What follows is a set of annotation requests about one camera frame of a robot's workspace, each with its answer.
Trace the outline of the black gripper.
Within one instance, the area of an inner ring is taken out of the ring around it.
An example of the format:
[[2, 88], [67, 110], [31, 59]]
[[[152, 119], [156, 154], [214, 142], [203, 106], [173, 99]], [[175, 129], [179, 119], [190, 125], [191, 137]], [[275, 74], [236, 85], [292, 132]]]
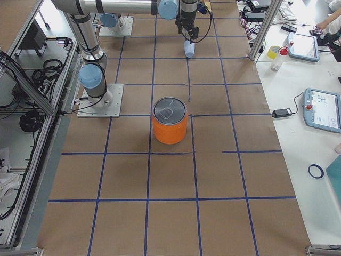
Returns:
[[194, 41], [199, 36], [199, 27], [194, 25], [195, 17], [195, 14], [178, 14], [175, 20], [178, 33], [188, 41]]

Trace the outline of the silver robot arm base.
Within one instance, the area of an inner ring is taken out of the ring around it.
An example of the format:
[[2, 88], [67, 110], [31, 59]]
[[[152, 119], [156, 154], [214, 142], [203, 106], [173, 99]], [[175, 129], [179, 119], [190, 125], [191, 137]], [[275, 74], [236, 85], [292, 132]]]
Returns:
[[112, 31], [119, 31], [125, 27], [125, 20], [121, 13], [104, 13], [100, 15], [101, 24]]

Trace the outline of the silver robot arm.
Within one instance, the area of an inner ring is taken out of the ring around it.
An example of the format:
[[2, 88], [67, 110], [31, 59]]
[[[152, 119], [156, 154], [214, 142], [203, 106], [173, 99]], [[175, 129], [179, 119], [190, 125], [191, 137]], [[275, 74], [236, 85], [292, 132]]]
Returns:
[[53, 4], [65, 14], [80, 45], [84, 66], [79, 71], [79, 79], [90, 107], [95, 110], [110, 106], [113, 95], [105, 77], [107, 55], [101, 49], [90, 21], [92, 12], [158, 14], [165, 20], [175, 19], [178, 32], [186, 31], [189, 42], [194, 43], [199, 36], [199, 28], [194, 24], [196, 13], [204, 6], [201, 1], [53, 1]]

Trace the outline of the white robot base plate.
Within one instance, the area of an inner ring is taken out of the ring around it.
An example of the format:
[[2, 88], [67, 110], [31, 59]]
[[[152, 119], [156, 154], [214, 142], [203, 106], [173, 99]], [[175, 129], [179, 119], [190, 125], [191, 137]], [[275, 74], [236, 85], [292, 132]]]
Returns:
[[99, 103], [95, 104], [98, 100], [95, 101], [95, 99], [93, 98], [90, 98], [90, 100], [82, 100], [80, 102], [80, 110], [77, 112], [77, 117], [119, 117], [121, 110], [121, 101], [123, 98], [123, 90], [123, 84], [107, 84], [107, 92]]

